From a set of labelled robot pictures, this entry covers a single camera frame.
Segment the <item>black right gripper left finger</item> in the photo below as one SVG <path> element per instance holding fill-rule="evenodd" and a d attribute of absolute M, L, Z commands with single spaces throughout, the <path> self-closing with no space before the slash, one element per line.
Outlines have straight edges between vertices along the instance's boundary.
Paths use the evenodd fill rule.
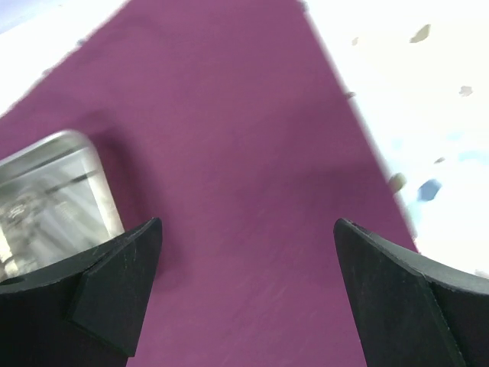
<path fill-rule="evenodd" d="M 125 366 L 136 353 L 162 247 L 153 218 L 1 283 L 3 367 Z"/>

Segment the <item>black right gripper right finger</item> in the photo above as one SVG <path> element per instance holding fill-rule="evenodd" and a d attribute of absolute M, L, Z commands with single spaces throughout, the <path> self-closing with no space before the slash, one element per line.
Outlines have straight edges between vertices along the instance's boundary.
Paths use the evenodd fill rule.
<path fill-rule="evenodd" d="M 334 225 L 345 289 L 369 366 L 486 366 L 488 280 Z"/>

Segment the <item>stainless steel instrument tray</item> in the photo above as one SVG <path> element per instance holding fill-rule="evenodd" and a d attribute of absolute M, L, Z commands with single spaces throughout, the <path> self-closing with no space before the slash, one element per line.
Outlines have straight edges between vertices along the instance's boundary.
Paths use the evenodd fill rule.
<path fill-rule="evenodd" d="M 121 235 L 102 162 L 83 134 L 54 133 L 1 161 L 1 279 Z"/>

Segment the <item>purple surgical cloth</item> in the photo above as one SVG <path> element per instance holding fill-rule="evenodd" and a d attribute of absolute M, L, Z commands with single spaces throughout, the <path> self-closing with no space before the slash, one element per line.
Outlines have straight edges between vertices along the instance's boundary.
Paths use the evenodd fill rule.
<path fill-rule="evenodd" d="M 2 118 L 1 153 L 65 128 L 127 228 L 164 225 L 130 365 L 364 365 L 334 223 L 413 243 L 297 2 L 129 2 Z"/>

